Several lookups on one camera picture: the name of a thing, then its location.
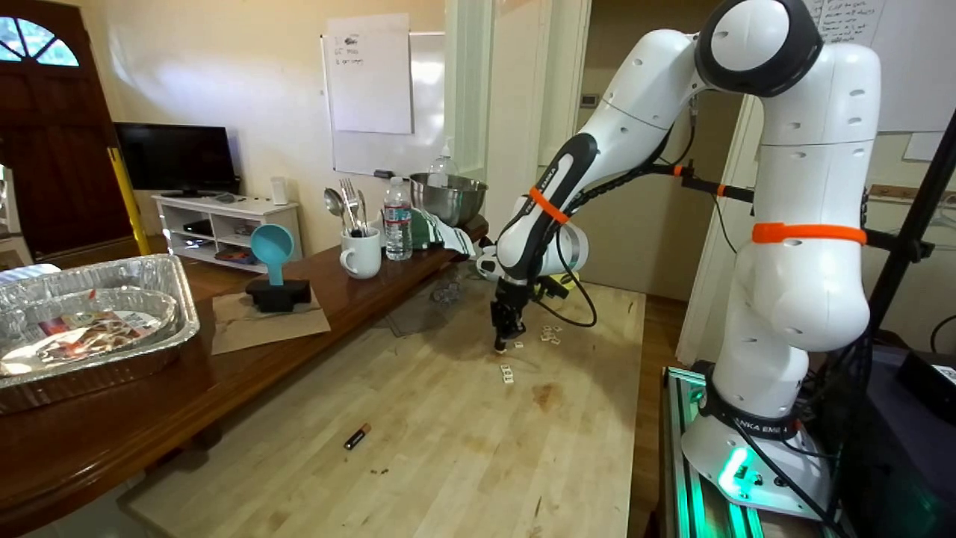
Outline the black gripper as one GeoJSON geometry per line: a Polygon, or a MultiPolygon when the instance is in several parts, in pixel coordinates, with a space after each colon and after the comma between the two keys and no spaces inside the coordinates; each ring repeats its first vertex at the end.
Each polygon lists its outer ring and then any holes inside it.
{"type": "Polygon", "coordinates": [[[517,350],[520,335],[525,332],[522,325],[522,311],[530,302],[530,287],[529,284],[511,284],[498,281],[495,295],[489,302],[489,316],[492,316],[492,350],[517,350]]]}

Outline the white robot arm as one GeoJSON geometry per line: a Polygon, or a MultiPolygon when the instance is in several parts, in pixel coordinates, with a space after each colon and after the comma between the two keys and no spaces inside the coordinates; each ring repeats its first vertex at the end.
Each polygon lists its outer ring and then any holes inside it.
{"type": "Polygon", "coordinates": [[[502,226],[489,319],[498,341],[522,332],[535,281],[586,258],[574,208],[648,171],[705,90],[759,98],[765,127],[750,243],[735,259],[723,347],[680,453],[732,501],[817,521],[831,468],[795,401],[808,358],[870,325],[859,204],[882,59],[867,44],[826,41],[804,0],[725,0],[696,33],[637,38],[598,111],[502,226]]]}

